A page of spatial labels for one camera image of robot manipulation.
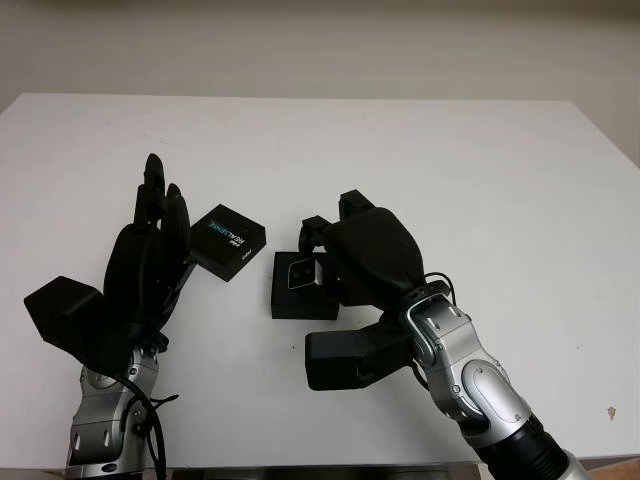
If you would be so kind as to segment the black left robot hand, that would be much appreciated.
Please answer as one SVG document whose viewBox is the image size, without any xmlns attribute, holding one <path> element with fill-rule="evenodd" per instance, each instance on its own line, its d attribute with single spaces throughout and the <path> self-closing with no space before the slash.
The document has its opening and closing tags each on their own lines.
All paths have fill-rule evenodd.
<svg viewBox="0 0 640 480">
<path fill-rule="evenodd" d="M 186 201 L 176 184 L 165 183 L 163 163 L 151 153 L 133 221 L 116 238 L 103 287 L 115 319 L 135 344 L 167 349 L 162 329 L 194 267 Z"/>
</svg>

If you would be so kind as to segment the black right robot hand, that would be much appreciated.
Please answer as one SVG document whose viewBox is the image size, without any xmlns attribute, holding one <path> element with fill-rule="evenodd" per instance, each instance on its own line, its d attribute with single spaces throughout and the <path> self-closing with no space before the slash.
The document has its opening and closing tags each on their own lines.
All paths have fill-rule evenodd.
<svg viewBox="0 0 640 480">
<path fill-rule="evenodd" d="M 341 305 L 388 311 L 426 286 L 417 242 L 393 212 L 358 190 L 341 194 L 338 207 L 337 222 L 319 215 L 303 220 L 298 246 L 304 254 L 324 249 L 321 265 Z"/>
</svg>

